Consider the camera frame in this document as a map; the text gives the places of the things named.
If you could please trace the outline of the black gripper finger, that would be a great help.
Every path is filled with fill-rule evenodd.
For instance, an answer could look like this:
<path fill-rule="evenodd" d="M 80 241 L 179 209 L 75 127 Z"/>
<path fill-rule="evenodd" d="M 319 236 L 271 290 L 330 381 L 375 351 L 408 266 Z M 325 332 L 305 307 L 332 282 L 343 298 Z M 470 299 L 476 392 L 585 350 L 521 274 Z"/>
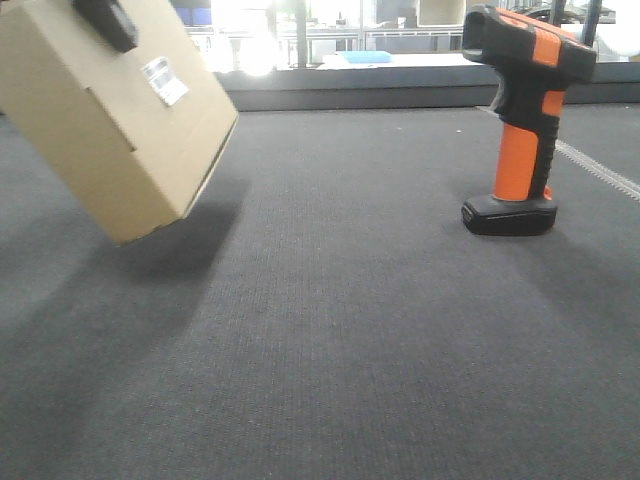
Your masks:
<path fill-rule="evenodd" d="M 134 22 L 116 0 L 73 0 L 74 10 L 117 52 L 138 46 Z"/>

